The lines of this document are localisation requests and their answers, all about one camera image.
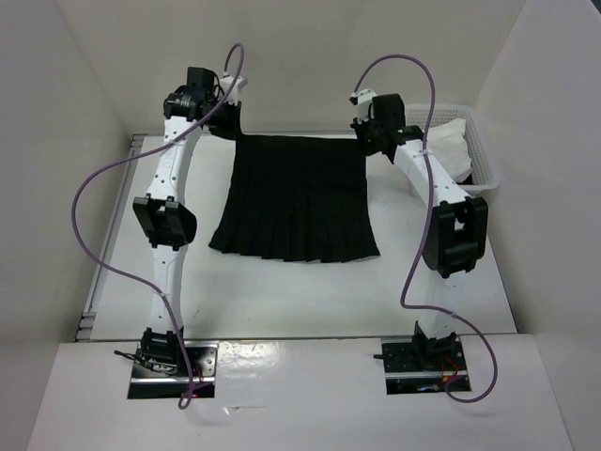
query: white floor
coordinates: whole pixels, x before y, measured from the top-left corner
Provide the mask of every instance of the white floor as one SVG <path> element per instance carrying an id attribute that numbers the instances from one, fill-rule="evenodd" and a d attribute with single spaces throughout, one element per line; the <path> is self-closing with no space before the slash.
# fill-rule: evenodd
<path id="1" fill-rule="evenodd" d="M 185 412 L 174 399 L 126 399 L 131 363 L 113 350 L 134 343 L 66 344 L 29 451 L 572 449 L 533 337 L 489 338 L 499 382 L 475 405 L 387 396 L 378 339 L 299 340 L 221 343 L 216 397 Z M 477 337 L 463 343 L 481 393 L 490 359 Z"/>
<path id="2" fill-rule="evenodd" d="M 162 142 L 147 138 L 143 151 Z M 424 226 L 425 208 L 388 160 L 368 159 L 369 212 L 381 257 L 345 264 L 303 264 L 222 255 L 208 248 L 227 197 L 234 143 L 203 136 L 194 153 L 186 205 L 198 218 L 182 281 L 182 316 L 189 339 L 382 336 L 412 334 L 416 316 L 399 306 L 399 294 Z M 150 247 L 131 210 L 144 195 L 157 159 L 137 163 L 123 194 L 107 261 L 152 277 Z M 422 263 L 409 294 L 423 301 L 428 269 Z M 151 292 L 131 280 L 100 274 L 93 299 L 93 340 L 139 340 L 150 314 Z M 456 312 L 485 333 L 514 333 L 499 271 L 488 245 L 470 275 Z M 458 326 L 461 334 L 471 330 Z"/>

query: black skirt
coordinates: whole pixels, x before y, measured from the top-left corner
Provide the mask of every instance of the black skirt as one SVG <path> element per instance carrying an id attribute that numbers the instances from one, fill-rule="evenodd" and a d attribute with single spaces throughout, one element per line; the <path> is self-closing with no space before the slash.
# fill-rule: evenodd
<path id="1" fill-rule="evenodd" d="M 209 247 L 283 261 L 379 256 L 357 140 L 239 134 Z"/>

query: cable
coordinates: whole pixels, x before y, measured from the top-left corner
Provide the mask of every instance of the cable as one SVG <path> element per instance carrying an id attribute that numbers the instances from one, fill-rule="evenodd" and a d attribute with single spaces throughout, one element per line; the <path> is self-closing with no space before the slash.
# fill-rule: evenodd
<path id="1" fill-rule="evenodd" d="M 422 68 L 422 70 L 425 73 L 425 76 L 428 78 L 428 82 L 430 84 L 430 93 L 431 93 L 431 95 L 430 95 L 430 110 L 428 112 L 428 118 L 425 122 L 424 139 L 422 142 L 422 153 L 424 154 L 425 168 L 428 173 L 427 212 L 425 215 L 425 224 L 424 224 L 424 232 L 422 233 L 422 239 L 420 240 L 420 245 L 418 247 L 417 253 L 415 254 L 415 258 L 413 259 L 413 263 L 411 263 L 411 268 L 409 269 L 409 272 L 407 274 L 407 279 L 405 280 L 405 285 L 403 286 L 403 291 L 401 292 L 400 302 L 401 302 L 401 306 L 403 308 L 406 308 L 407 310 L 432 310 L 435 312 L 444 313 L 445 315 L 449 315 L 450 317 L 455 318 L 455 319 L 463 322 L 467 326 L 469 326 L 482 339 L 483 343 L 486 346 L 486 349 L 488 350 L 488 353 L 490 354 L 490 359 L 492 360 L 492 369 L 493 369 L 492 381 L 488 385 L 488 388 L 486 388 L 486 390 L 477 397 L 472 397 L 469 399 L 462 399 L 460 397 L 456 397 L 455 395 L 453 395 L 451 393 L 450 386 L 452 383 L 454 383 L 456 381 L 465 379 L 465 376 L 453 378 L 444 385 L 444 391 L 452 400 L 461 402 L 464 404 L 471 404 L 473 402 L 478 402 L 478 401 L 484 399 L 485 397 L 487 397 L 488 395 L 490 395 L 490 392 L 492 392 L 493 388 L 495 388 L 495 385 L 497 384 L 497 378 L 499 377 L 499 365 L 497 364 L 497 356 L 495 355 L 495 351 L 490 346 L 490 343 L 486 339 L 485 335 L 482 332 L 480 332 L 480 330 L 473 323 L 471 323 L 467 319 L 457 315 L 455 312 L 453 312 L 452 310 L 449 310 L 447 308 L 439 307 L 437 305 L 407 305 L 407 294 L 409 291 L 409 286 L 411 285 L 411 281 L 413 280 L 415 271 L 417 270 L 417 267 L 420 263 L 420 258 L 422 258 L 422 254 L 424 253 L 425 242 L 427 241 L 428 232 L 430 230 L 430 224 L 432 223 L 432 209 L 434 208 L 434 176 L 432 175 L 432 165 L 430 164 L 430 159 L 429 159 L 428 153 L 427 153 L 428 132 L 430 131 L 430 125 L 432 123 L 432 116 L 434 115 L 434 104 L 436 101 L 436 89 L 434 86 L 434 79 L 432 78 L 432 74 L 430 73 L 430 70 L 428 70 L 428 68 L 425 66 L 425 64 L 422 61 L 420 61 L 419 59 L 417 59 L 413 56 L 409 56 L 407 54 L 386 54 L 386 55 L 378 58 L 376 61 L 374 61 L 372 64 L 370 64 L 367 67 L 367 69 L 365 69 L 365 71 L 362 73 L 361 77 L 359 78 L 359 81 L 355 85 L 353 94 L 357 93 L 357 91 L 359 90 L 359 88 L 363 82 L 363 79 L 367 76 L 369 71 L 374 66 L 376 66 L 377 64 L 379 64 L 382 61 L 385 61 L 387 59 L 406 59 L 408 61 L 411 61 L 411 62 L 417 64 L 420 68 Z"/>
<path id="2" fill-rule="evenodd" d="M 238 43 L 232 47 L 232 49 L 229 51 L 229 54 L 227 55 L 227 61 L 229 61 L 230 56 L 232 55 L 234 50 L 237 48 L 240 50 L 240 52 L 239 52 L 240 57 L 239 57 L 238 68 L 236 69 L 236 75 L 234 76 L 235 79 L 238 79 L 240 73 L 242 72 L 242 66 L 244 64 L 244 47 L 242 46 L 242 44 Z M 87 256 L 90 257 L 92 260 L 94 260 L 96 262 L 96 264 L 100 265 L 105 270 L 114 272 L 116 274 L 122 275 L 124 277 L 128 277 L 137 282 L 140 282 L 141 284 L 144 284 L 147 287 L 152 288 L 161 297 L 162 302 L 165 305 L 165 309 L 167 310 L 167 313 L 169 315 L 169 319 L 171 320 L 171 323 L 173 324 L 174 331 L 175 331 L 175 334 L 177 337 L 177 342 L 179 344 L 179 347 L 181 348 L 181 353 L 183 354 L 184 363 L 186 365 L 186 370 L 188 371 L 188 378 L 189 378 L 188 390 L 181 395 L 181 398 L 179 399 L 179 402 L 177 403 L 177 406 L 181 410 L 188 408 L 188 406 L 190 405 L 190 402 L 192 401 L 194 390 L 196 390 L 199 387 L 195 386 L 195 384 L 194 384 L 193 371 L 192 371 L 192 365 L 190 363 L 190 357 L 188 356 L 188 352 L 186 351 L 186 346 L 184 343 L 183 336 L 182 336 L 181 332 L 179 331 L 179 326 L 177 325 L 176 317 L 173 313 L 171 305 L 169 304 L 169 300 L 167 299 L 167 296 L 161 291 L 161 289 L 159 287 L 157 287 L 155 284 L 153 284 L 149 280 L 146 280 L 145 278 L 140 277 L 138 275 L 119 270 L 119 269 L 109 265 L 108 263 L 103 262 L 100 258 L 98 258 L 94 255 L 94 253 L 85 244 L 84 239 L 82 238 L 82 234 L 80 233 L 79 226 L 77 225 L 77 204 L 79 202 L 80 197 L 82 196 L 82 193 L 84 192 L 85 187 L 93 179 L 95 179 L 97 176 L 99 176 L 103 172 L 106 172 L 109 169 L 119 166 L 120 164 L 133 162 L 135 160 L 139 160 L 144 157 L 149 157 L 151 155 L 155 155 L 159 152 L 167 150 L 168 148 L 173 146 L 175 143 L 181 141 L 183 138 L 188 136 L 190 133 L 192 133 L 198 127 L 202 127 L 217 112 L 217 110 L 219 110 L 219 108 L 222 107 L 222 105 L 225 103 L 225 99 L 227 99 L 227 96 L 229 96 L 229 94 L 234 90 L 235 86 L 236 86 L 236 84 L 233 83 L 227 89 L 227 91 L 225 92 L 225 95 L 219 99 L 219 101 L 215 104 L 215 106 L 213 106 L 213 108 L 208 113 L 206 113 L 198 122 L 193 124 L 186 131 L 184 131 L 180 135 L 176 136 L 173 140 L 169 141 L 168 143 L 163 144 L 162 146 L 160 146 L 158 148 L 149 150 L 148 152 L 141 153 L 139 155 L 134 155 L 133 157 L 129 157 L 129 158 L 126 158 L 126 159 L 118 161 L 118 162 L 109 163 L 109 164 L 105 165 L 104 167 L 101 167 L 100 169 L 94 171 L 92 174 L 90 174 L 87 177 L 87 179 L 84 180 L 84 182 L 81 184 L 81 186 L 77 189 L 77 192 L 75 193 L 75 196 L 73 197 L 73 202 L 71 204 L 71 226 L 73 227 L 73 232 L 75 233 L 75 238 L 77 239 L 77 242 L 82 247 L 82 249 L 87 254 Z"/>

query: wall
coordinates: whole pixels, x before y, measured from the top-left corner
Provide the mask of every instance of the wall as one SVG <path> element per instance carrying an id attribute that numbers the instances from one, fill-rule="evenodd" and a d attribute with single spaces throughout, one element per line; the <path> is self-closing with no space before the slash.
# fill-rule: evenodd
<path id="1" fill-rule="evenodd" d="M 523 0 L 56 0 L 130 132 L 161 132 L 163 99 L 188 66 L 221 71 L 245 44 L 247 131 L 347 130 L 348 97 L 386 53 L 418 55 L 439 100 L 472 104 Z M 427 101 L 424 75 L 405 63 L 369 85 Z"/>
<path id="2" fill-rule="evenodd" d="M 577 451 L 599 449 L 601 416 L 600 42 L 590 0 L 528 0 L 476 102 L 503 172 L 501 276 Z"/>
<path id="3" fill-rule="evenodd" d="M 20 450 L 94 271 L 72 236 L 71 198 L 129 138 L 52 0 L 4 0 L 0 17 L 0 441 Z M 96 183 L 80 211 L 97 251 L 119 181 Z"/>

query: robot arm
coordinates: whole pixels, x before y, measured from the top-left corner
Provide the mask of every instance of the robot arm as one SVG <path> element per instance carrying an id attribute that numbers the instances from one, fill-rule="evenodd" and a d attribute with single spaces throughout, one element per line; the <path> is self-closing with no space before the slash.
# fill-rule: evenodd
<path id="1" fill-rule="evenodd" d="M 366 155 L 381 151 L 407 175 L 411 186 L 427 205 L 429 182 L 423 155 L 422 131 L 407 127 L 405 105 L 397 94 L 378 96 L 371 89 L 351 98 L 357 106 L 352 128 Z M 467 273 L 485 252 L 488 207 L 459 187 L 428 150 L 434 178 L 432 224 L 424 249 L 424 262 L 432 270 L 426 304 L 454 310 L 460 301 Z M 455 340 L 455 321 L 448 315 L 422 310 L 416 334 L 435 345 Z"/>
<path id="2" fill-rule="evenodd" d="M 225 104 L 206 127 L 215 135 L 233 139 L 239 131 L 239 93 L 246 81 L 227 74 L 219 80 L 210 70 L 188 68 L 187 84 L 164 101 L 163 143 L 188 130 L 215 105 L 218 92 L 224 93 L 232 84 L 235 86 Z M 154 283 L 167 295 L 182 333 L 182 268 L 188 244 L 196 234 L 196 217 L 185 207 L 184 191 L 193 151 L 204 129 L 195 129 L 165 150 L 146 194 L 133 200 L 135 215 L 152 246 Z M 155 370 L 183 369 L 174 325 L 157 293 L 152 294 L 152 310 L 138 357 Z"/>

